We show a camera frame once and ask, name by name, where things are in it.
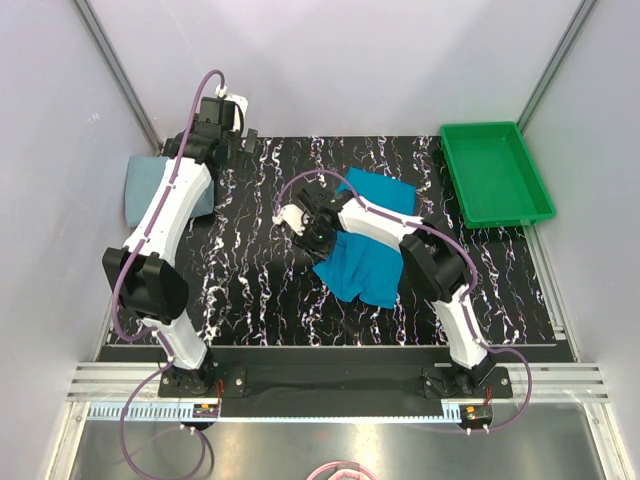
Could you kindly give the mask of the bright blue t shirt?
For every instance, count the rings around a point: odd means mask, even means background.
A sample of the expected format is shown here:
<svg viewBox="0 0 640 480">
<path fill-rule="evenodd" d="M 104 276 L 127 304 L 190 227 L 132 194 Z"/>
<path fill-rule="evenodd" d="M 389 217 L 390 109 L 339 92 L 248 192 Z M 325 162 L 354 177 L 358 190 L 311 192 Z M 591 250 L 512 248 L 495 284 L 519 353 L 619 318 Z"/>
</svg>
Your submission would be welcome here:
<svg viewBox="0 0 640 480">
<path fill-rule="evenodd" d="M 341 190 L 353 186 L 365 199 L 397 213 L 414 213 L 416 188 L 391 177 L 350 168 Z M 314 273 L 339 300 L 362 302 L 386 309 L 394 307 L 403 272 L 401 254 L 362 235 L 339 232 L 326 260 Z"/>
</svg>

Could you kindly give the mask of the orange connector block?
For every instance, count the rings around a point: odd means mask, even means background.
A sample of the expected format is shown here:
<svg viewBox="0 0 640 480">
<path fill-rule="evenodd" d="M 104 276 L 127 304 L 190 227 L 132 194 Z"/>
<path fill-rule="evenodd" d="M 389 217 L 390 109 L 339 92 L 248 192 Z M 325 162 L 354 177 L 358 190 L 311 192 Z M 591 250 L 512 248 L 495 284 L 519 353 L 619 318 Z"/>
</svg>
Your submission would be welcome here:
<svg viewBox="0 0 640 480">
<path fill-rule="evenodd" d="M 219 413 L 219 403 L 198 403 L 193 408 L 194 418 L 218 418 Z"/>
<path fill-rule="evenodd" d="M 466 405 L 461 408 L 463 421 L 479 424 L 490 424 L 493 419 L 493 408 L 490 404 Z"/>
</svg>

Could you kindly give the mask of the right orange connector block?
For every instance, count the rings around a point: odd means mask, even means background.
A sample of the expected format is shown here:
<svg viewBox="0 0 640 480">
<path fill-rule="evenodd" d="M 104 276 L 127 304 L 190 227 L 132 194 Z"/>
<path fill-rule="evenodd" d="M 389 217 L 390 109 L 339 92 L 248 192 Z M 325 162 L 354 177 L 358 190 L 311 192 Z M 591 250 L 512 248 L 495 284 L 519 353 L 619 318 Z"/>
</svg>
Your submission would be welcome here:
<svg viewBox="0 0 640 480">
<path fill-rule="evenodd" d="M 493 419 L 493 408 L 490 404 L 466 405 L 461 408 L 463 421 L 479 424 L 490 424 Z"/>
</svg>

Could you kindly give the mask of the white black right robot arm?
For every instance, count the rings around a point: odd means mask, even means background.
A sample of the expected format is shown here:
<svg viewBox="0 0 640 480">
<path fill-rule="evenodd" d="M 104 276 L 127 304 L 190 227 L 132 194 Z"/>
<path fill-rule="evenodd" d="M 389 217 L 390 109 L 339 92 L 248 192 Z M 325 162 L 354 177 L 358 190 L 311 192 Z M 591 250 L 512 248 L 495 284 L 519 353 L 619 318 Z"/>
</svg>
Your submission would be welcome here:
<svg viewBox="0 0 640 480">
<path fill-rule="evenodd" d="M 413 289 L 431 303 L 448 340 L 451 365 L 423 372 L 426 393 L 435 398 L 481 397 L 490 389 L 495 360 L 473 312 L 477 271 L 448 225 L 383 208 L 351 191 L 303 188 L 294 203 L 277 209 L 273 222 L 286 224 L 299 248 L 326 259 L 337 234 L 360 235 L 401 255 Z"/>
</svg>

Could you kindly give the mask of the folded light blue t shirt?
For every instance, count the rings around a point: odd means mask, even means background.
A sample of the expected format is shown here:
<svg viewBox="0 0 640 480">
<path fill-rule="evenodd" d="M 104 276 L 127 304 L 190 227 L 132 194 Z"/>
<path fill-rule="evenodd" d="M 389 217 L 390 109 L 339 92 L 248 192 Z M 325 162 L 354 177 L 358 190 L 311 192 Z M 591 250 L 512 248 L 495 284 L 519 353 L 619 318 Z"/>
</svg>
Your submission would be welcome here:
<svg viewBox="0 0 640 480">
<path fill-rule="evenodd" d="M 125 191 L 124 212 L 129 228 L 142 221 L 164 175 L 168 158 L 131 156 L 129 158 Z"/>
</svg>

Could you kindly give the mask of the left orange connector block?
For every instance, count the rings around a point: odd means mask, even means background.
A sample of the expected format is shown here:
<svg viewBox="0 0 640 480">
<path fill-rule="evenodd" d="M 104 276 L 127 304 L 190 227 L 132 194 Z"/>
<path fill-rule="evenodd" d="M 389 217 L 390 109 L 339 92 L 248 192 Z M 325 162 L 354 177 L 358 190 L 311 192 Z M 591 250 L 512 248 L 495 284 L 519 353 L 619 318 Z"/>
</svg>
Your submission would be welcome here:
<svg viewBox="0 0 640 480">
<path fill-rule="evenodd" d="M 218 418 L 219 413 L 219 403 L 198 403 L 193 408 L 194 418 Z"/>
</svg>

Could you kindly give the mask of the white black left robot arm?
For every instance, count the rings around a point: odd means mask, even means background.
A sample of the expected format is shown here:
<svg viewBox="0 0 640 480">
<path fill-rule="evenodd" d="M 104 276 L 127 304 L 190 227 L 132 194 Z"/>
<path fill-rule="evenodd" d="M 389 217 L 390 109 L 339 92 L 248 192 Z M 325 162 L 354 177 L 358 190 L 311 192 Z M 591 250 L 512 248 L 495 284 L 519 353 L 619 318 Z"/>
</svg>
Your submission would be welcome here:
<svg viewBox="0 0 640 480">
<path fill-rule="evenodd" d="M 109 248 L 102 265 L 112 289 L 112 317 L 135 314 L 142 332 L 157 339 L 166 356 L 163 380 L 187 396 L 215 386 L 211 351 L 187 313 L 189 287 L 175 269 L 181 235 L 219 169 L 250 154 L 257 133 L 246 130 L 246 98 L 204 97 L 184 131 L 166 140 L 164 172 L 141 222 L 119 248 Z"/>
</svg>

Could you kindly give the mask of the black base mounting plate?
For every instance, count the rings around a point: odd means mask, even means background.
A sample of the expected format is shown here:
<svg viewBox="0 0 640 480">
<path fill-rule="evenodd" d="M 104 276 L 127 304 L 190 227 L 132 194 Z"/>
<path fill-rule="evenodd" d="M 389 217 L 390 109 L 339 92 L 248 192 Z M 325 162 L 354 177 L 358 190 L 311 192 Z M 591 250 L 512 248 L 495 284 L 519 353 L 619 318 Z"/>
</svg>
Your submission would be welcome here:
<svg viewBox="0 0 640 480">
<path fill-rule="evenodd" d="M 247 398 L 260 393 L 297 391 L 384 392 L 434 400 L 502 400 L 513 397 L 506 368 L 494 368 L 484 380 L 473 386 L 448 364 L 224 363 L 214 367 L 214 384 L 208 388 L 189 386 L 174 371 L 164 374 L 159 383 L 159 395 L 174 398 L 204 398 L 218 394 Z"/>
</svg>

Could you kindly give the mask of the green plastic bin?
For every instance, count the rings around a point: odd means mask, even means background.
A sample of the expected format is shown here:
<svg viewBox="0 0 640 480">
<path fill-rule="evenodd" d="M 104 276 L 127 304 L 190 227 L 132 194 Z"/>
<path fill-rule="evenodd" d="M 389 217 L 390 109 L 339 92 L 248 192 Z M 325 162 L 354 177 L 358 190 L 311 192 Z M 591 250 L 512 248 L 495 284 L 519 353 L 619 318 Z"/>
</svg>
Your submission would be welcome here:
<svg viewBox="0 0 640 480">
<path fill-rule="evenodd" d="M 516 123 L 445 124 L 440 136 L 467 228 L 531 226 L 556 215 Z"/>
</svg>

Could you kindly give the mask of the aluminium frame rail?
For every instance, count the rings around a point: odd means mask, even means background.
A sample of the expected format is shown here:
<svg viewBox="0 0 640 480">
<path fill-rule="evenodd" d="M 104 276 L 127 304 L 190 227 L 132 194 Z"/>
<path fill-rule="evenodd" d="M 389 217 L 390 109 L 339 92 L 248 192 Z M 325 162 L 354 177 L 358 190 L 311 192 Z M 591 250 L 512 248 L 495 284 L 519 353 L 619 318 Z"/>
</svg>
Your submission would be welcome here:
<svg viewBox="0 0 640 480">
<path fill-rule="evenodd" d="M 216 387 L 190 389 L 176 373 L 163 373 L 142 389 L 143 399 L 159 397 L 195 398 L 221 392 L 229 398 L 243 398 L 260 392 L 379 393 L 415 395 L 443 402 L 487 397 L 494 401 L 520 400 L 530 394 L 538 403 L 604 403 L 608 394 L 598 367 L 588 363 L 534 363 L 494 367 L 489 377 L 473 389 L 464 391 L 445 378 L 446 364 L 433 367 L 415 363 L 390 364 L 316 362 L 271 363 L 231 361 L 214 367 Z"/>
</svg>

